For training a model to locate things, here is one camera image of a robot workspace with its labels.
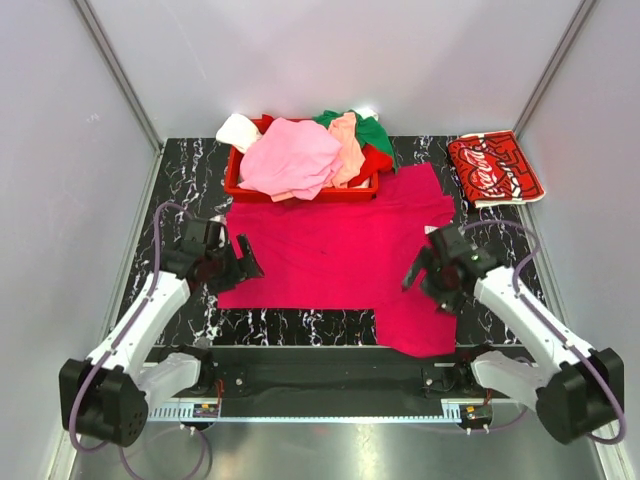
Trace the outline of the magenta t shirt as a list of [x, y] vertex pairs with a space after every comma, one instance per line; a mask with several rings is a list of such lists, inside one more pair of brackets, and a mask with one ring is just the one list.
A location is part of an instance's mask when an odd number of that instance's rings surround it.
[[220, 295], [225, 309], [367, 310], [378, 344], [414, 357], [450, 354], [456, 318], [402, 281], [425, 230], [450, 223], [454, 201], [430, 164], [405, 166], [382, 179], [375, 199], [232, 206], [231, 235], [247, 236], [264, 271]]

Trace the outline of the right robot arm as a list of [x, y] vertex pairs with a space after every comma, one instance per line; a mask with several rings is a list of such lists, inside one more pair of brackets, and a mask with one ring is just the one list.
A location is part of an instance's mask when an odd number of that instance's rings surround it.
[[533, 365], [488, 349], [454, 371], [466, 396], [484, 389], [502, 393], [534, 411], [559, 443], [586, 436], [602, 445], [627, 434], [624, 362], [611, 348], [595, 349], [545, 307], [496, 253], [468, 241], [465, 227], [449, 224], [425, 230], [423, 246], [403, 279], [414, 283], [447, 312], [473, 298], [513, 331]]

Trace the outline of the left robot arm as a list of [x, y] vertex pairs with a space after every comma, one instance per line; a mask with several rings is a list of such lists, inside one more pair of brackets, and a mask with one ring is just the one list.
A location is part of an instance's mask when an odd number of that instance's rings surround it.
[[59, 371], [61, 420], [71, 439], [128, 447], [175, 394], [208, 394], [216, 372], [206, 349], [178, 347], [153, 367], [147, 357], [202, 287], [219, 295], [263, 275], [248, 237], [231, 236], [221, 216], [190, 219], [173, 246], [157, 246], [152, 273], [116, 327], [86, 359], [69, 359]]

